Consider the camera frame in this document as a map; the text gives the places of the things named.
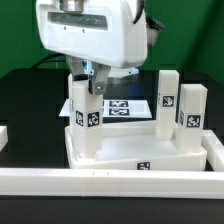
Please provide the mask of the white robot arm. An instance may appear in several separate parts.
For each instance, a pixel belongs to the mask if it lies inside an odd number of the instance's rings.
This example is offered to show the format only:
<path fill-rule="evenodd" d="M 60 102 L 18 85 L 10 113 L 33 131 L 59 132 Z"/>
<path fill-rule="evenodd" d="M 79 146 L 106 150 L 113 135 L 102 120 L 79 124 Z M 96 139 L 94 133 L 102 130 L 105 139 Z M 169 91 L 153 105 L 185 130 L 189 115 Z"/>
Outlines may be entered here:
<path fill-rule="evenodd" d="M 145 13 L 145 0 L 36 0 L 43 46 L 67 56 L 67 63 L 90 61 L 90 92 L 105 92 L 113 68 L 142 65 L 148 46 L 164 25 Z"/>

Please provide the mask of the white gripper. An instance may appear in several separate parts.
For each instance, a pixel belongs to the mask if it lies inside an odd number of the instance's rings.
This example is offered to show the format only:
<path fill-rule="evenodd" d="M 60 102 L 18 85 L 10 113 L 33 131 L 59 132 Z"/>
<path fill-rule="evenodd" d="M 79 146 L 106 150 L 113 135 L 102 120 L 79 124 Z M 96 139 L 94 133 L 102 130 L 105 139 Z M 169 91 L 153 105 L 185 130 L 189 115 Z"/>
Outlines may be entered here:
<path fill-rule="evenodd" d="M 96 62 L 89 76 L 90 94 L 106 92 L 111 67 L 137 67 L 147 58 L 141 0 L 81 0 L 80 11 L 62 0 L 37 0 L 36 15 L 43 46 L 67 55 L 71 81 L 87 79 L 82 59 Z"/>

